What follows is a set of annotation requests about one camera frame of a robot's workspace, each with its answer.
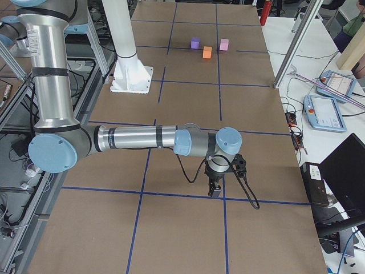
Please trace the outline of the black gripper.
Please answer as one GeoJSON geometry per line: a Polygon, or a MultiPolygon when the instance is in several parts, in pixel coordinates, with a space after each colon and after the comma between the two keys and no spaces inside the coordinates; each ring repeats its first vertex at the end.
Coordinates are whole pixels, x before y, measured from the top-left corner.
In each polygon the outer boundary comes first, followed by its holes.
{"type": "Polygon", "coordinates": [[[219,181],[227,173],[226,171],[215,171],[210,167],[208,163],[205,164],[204,174],[208,177],[209,192],[210,197],[218,198],[221,193],[221,187],[219,186],[219,181]]]}

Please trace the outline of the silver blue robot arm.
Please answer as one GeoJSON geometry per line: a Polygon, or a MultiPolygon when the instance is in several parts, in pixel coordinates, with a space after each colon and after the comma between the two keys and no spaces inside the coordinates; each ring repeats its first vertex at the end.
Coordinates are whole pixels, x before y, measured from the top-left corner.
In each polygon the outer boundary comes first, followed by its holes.
{"type": "Polygon", "coordinates": [[[247,191],[242,136],[234,128],[216,133],[195,124],[107,128],[82,126],[74,117],[64,34],[74,19],[87,17],[78,1],[16,1],[17,17],[27,30],[39,120],[29,144],[31,160],[42,170],[60,173],[96,152],[113,149],[168,148],[177,157],[198,156],[209,178],[209,196],[221,192],[219,181],[233,173],[247,191]]]}

